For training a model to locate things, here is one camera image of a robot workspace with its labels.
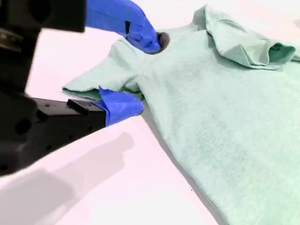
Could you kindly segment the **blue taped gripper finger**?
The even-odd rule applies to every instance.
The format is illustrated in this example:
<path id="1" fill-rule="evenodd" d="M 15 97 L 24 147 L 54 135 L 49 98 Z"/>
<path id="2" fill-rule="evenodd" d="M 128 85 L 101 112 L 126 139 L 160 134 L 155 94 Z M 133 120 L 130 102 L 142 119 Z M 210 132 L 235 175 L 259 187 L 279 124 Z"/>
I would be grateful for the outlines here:
<path id="1" fill-rule="evenodd" d="M 130 0 L 88 0 L 87 27 L 112 31 L 146 54 L 158 54 L 169 44 L 165 32 L 157 32 L 142 9 Z"/>
<path id="2" fill-rule="evenodd" d="M 142 102 L 133 94 L 102 88 L 68 91 L 79 100 L 36 99 L 35 159 L 100 129 L 143 112 Z"/>

